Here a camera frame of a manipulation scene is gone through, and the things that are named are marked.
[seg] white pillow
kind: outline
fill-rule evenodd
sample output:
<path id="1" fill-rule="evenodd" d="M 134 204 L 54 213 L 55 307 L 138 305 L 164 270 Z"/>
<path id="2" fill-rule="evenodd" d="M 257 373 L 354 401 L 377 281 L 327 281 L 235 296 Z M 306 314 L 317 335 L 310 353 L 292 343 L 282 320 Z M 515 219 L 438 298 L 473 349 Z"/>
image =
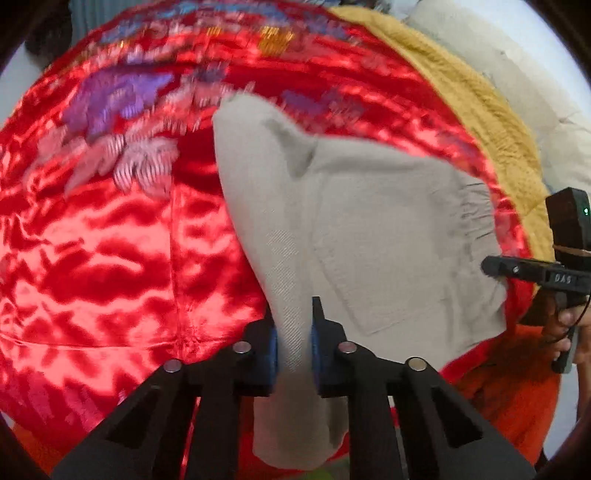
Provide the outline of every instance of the white pillow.
<path id="1" fill-rule="evenodd" d="M 421 0 L 406 23 L 487 77 L 530 127 L 552 192 L 591 193 L 591 119 L 532 55 L 453 0 Z"/>

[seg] metal screw head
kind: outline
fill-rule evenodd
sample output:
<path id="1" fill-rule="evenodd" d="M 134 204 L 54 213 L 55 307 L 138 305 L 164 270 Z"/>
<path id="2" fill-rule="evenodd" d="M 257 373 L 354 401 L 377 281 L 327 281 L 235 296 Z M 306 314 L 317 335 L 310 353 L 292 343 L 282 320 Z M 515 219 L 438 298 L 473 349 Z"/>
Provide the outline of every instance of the metal screw head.
<path id="1" fill-rule="evenodd" d="M 248 353 L 252 350 L 252 345 L 248 342 L 236 342 L 232 345 L 232 350 L 236 353 Z"/>
<path id="2" fill-rule="evenodd" d="M 427 368 L 427 362 L 422 358 L 415 356 L 408 361 L 408 366 L 415 372 L 422 372 Z"/>
<path id="3" fill-rule="evenodd" d="M 181 370 L 183 363 L 180 360 L 173 358 L 164 364 L 164 371 L 173 374 Z"/>
<path id="4" fill-rule="evenodd" d="M 342 353 L 353 353 L 357 351 L 357 345 L 353 342 L 341 342 L 339 343 L 339 350 Z"/>

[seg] beige towel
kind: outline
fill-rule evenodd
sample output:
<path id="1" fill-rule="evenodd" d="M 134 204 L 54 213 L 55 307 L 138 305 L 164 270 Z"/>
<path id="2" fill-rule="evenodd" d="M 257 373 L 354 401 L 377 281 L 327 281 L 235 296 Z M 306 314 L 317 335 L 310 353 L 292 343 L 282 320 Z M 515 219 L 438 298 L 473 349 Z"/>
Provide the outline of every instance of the beige towel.
<path id="1" fill-rule="evenodd" d="M 311 297 L 378 356 L 441 368 L 504 330 L 488 189 L 432 158 L 374 142 L 311 137 L 274 105 L 227 100 L 214 120 L 222 187 L 280 340 L 275 393 L 255 402 L 255 454 L 311 469 L 339 447 L 342 401 L 311 375 Z"/>

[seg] yellow knit fabric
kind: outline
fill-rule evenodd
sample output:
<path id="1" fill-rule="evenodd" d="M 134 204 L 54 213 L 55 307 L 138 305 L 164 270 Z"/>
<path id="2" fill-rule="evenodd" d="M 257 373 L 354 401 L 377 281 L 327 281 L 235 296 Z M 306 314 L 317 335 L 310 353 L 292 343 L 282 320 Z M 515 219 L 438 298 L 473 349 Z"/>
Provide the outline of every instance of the yellow knit fabric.
<path id="1" fill-rule="evenodd" d="M 394 17 L 361 7 L 334 7 L 341 19 L 366 27 L 411 63 L 453 109 L 493 162 L 512 200 L 534 258 L 553 261 L 552 232 L 535 141 L 507 101 L 482 75 L 422 33 Z"/>

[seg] red silk cloth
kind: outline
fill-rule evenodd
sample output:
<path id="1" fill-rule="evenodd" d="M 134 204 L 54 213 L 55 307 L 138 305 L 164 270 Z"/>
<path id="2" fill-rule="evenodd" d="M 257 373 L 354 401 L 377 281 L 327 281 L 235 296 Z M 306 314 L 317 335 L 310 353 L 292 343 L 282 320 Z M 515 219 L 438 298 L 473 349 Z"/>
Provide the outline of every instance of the red silk cloth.
<path id="1" fill-rule="evenodd" d="M 212 114 L 236 90 L 310 132 L 482 179 L 503 252 L 531 256 L 491 161 L 363 27 L 288 2 L 124 12 L 51 66 L 0 132 L 0 410 L 47 445 L 69 450 L 164 361 L 208 358 L 262 316 L 214 155 Z M 531 293 L 509 285 L 510 325 Z M 444 376 L 457 380 L 489 346 Z"/>

